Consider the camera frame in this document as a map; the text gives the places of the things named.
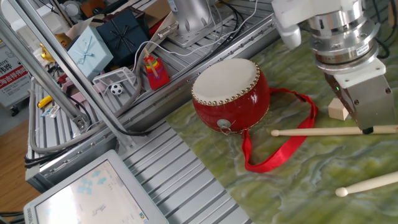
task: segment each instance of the dark blue gift box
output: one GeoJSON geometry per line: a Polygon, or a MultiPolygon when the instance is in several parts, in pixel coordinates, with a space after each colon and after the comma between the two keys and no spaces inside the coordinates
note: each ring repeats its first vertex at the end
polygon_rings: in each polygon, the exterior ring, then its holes
{"type": "Polygon", "coordinates": [[[148,40],[130,10],[97,27],[97,31],[113,54],[113,65],[132,65],[138,47],[148,40]]]}

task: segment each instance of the tablet screen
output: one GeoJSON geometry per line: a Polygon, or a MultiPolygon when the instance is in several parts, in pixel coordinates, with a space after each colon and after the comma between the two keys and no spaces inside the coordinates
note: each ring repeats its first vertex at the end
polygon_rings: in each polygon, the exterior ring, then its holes
{"type": "Polygon", "coordinates": [[[35,209],[39,224],[148,222],[109,161],[104,161],[35,209]]]}

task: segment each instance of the toy soccer goal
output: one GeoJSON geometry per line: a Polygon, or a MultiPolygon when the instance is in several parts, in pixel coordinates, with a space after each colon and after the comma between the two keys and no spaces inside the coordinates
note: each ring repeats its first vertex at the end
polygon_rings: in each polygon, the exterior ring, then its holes
{"type": "Polygon", "coordinates": [[[116,69],[115,71],[105,73],[104,75],[99,75],[93,79],[95,87],[105,95],[108,88],[112,84],[129,82],[133,87],[136,84],[136,76],[130,69],[123,67],[116,69]]]}

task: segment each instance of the drumhead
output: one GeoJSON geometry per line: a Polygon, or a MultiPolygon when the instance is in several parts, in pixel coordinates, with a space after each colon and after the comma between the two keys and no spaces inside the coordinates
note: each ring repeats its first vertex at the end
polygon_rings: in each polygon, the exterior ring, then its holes
{"type": "Polygon", "coordinates": [[[224,60],[207,68],[195,81],[192,94],[197,101],[217,102],[239,96],[256,84],[257,65],[246,59],[224,60]]]}

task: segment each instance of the red drum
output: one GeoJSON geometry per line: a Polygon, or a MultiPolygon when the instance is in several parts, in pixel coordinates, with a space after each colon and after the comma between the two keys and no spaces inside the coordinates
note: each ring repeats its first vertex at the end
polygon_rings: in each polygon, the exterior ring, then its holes
{"type": "Polygon", "coordinates": [[[269,108],[267,80],[254,63],[230,59],[207,68],[192,88],[193,105],[211,129],[225,134],[258,123],[269,108]]]}

